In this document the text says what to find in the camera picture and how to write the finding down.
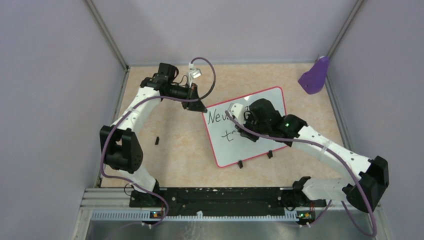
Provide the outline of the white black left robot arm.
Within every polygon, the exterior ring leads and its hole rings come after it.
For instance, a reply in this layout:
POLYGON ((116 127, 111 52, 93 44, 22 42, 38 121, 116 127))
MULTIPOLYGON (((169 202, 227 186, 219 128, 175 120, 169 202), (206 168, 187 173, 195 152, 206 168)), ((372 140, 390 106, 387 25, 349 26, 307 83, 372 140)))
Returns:
POLYGON ((146 77, 138 92, 123 114, 111 125, 104 125, 99 132, 101 147, 100 174, 104 178, 119 179, 133 186, 133 198, 148 207, 165 204, 160 196, 157 180, 142 165, 144 153, 137 134, 152 110, 164 99, 180 102, 183 109, 207 113, 202 100, 214 89, 211 85, 203 96, 198 94, 194 79, 202 72, 191 60, 185 74, 186 84, 174 82, 179 69, 168 63, 160 63, 152 77, 146 77))

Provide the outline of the pink framed whiteboard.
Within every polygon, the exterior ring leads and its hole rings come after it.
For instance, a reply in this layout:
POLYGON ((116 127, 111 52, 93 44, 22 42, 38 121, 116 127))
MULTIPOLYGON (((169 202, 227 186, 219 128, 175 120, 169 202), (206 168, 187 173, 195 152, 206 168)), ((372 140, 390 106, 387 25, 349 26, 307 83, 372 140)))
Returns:
POLYGON ((260 138, 253 142, 240 136, 236 125, 225 114, 225 111, 232 112, 230 107, 234 104, 236 108, 243 107, 243 110, 246 111, 253 102, 259 99, 269 100, 274 109, 279 111, 282 116, 286 114, 284 92, 280 86, 270 87, 206 107, 207 112, 203 114, 203 120, 218 167, 224 168, 287 146, 282 142, 270 139, 260 138))

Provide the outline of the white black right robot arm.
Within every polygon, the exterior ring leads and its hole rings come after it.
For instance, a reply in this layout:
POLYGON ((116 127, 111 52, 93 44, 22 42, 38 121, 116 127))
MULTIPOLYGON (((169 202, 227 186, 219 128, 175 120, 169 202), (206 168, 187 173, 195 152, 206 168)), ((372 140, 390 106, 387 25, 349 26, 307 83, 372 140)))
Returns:
POLYGON ((323 136, 305 120, 282 115, 270 100, 260 98, 248 106, 233 103, 228 115, 241 137, 284 143, 314 157, 340 174, 340 178, 316 179, 304 176, 292 187, 293 200, 307 206, 314 200, 346 201, 356 209, 374 211, 389 186, 388 161, 355 153, 323 136))

